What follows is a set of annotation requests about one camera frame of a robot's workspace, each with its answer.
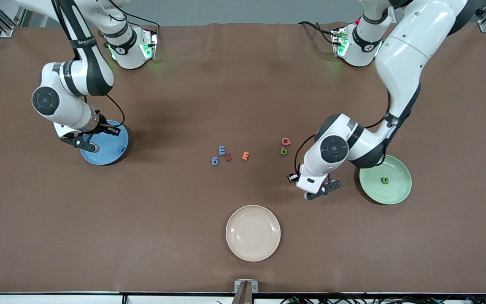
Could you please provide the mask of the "blue plate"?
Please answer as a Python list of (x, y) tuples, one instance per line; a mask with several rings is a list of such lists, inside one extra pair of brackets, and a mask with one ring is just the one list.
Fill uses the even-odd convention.
[(120, 133), (118, 136), (108, 135), (107, 133), (98, 133), (96, 135), (86, 135), (82, 136), (83, 140), (96, 144), (100, 147), (100, 150), (97, 153), (90, 153), (81, 150), (81, 155), (85, 159), (85, 161), (89, 162), (90, 164), (104, 166), (116, 163), (119, 161), (120, 158), (124, 156), (125, 152), (119, 153), (117, 152), (118, 146), (129, 146), (129, 132), (127, 131), (125, 125), (121, 125), (118, 121), (108, 120), (108, 123), (111, 125), (117, 125), (120, 128)]

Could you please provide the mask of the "green plate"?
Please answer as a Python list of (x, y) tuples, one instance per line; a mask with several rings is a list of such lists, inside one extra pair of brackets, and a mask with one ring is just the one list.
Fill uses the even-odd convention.
[[(388, 177), (389, 183), (382, 184), (381, 177)], [(359, 169), (359, 184), (373, 201), (394, 205), (403, 202), (409, 196), (413, 183), (406, 165), (398, 158), (386, 155), (379, 166)]]

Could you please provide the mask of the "cream plate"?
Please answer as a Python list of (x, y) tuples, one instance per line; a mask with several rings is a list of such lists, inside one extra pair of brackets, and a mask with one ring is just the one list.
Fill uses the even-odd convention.
[(281, 225), (264, 206), (247, 205), (229, 217), (224, 236), (235, 256), (243, 261), (260, 262), (277, 250), (281, 241)]

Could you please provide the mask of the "brown table cover sheet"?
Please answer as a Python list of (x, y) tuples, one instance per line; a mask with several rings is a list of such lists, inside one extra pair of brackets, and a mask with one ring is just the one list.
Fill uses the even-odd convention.
[[(343, 186), (315, 200), (287, 181), (295, 150), (328, 116), (370, 125), (386, 109), (374, 67), (345, 65), (308, 27), (162, 28), (156, 61), (111, 64), (133, 144), (108, 167), (60, 142), (31, 105), (43, 65), (72, 55), (58, 28), (0, 41), (0, 292), (224, 292), (249, 278), (262, 292), (486, 293), (486, 33), (476, 25), (424, 68), (386, 151), (413, 179), (393, 206), (363, 196), (349, 162), (331, 175)], [(241, 260), (224, 236), (247, 205), (281, 225), (264, 261)]]

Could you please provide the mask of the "white table edge rail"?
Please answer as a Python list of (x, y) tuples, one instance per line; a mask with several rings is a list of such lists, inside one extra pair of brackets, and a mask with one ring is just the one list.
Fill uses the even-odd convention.
[[(233, 292), (5, 292), (0, 304), (232, 304)], [(254, 304), (486, 304), (486, 293), (255, 293)]]

